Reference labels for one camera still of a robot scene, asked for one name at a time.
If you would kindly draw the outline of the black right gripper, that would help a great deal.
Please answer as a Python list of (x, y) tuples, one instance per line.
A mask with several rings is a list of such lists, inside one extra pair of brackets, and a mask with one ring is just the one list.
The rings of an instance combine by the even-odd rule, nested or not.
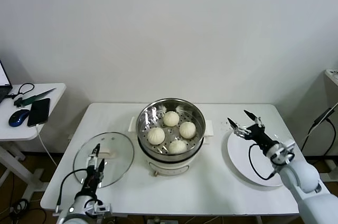
[(263, 153), (267, 153), (273, 146), (277, 145), (277, 141), (272, 140), (265, 134), (265, 125), (261, 121), (261, 117), (244, 110), (245, 114), (255, 122), (254, 125), (248, 128), (238, 126), (232, 119), (228, 118), (228, 122), (233, 130), (233, 133), (238, 137), (245, 138), (245, 140), (254, 141)]

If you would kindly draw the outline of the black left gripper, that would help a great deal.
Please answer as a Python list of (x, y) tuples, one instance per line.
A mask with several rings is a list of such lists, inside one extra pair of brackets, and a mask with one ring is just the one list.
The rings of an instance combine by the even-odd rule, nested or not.
[(100, 143), (98, 143), (88, 156), (87, 176), (84, 180), (81, 193), (84, 195), (96, 194), (97, 187), (104, 177), (105, 159), (103, 158), (97, 168)]

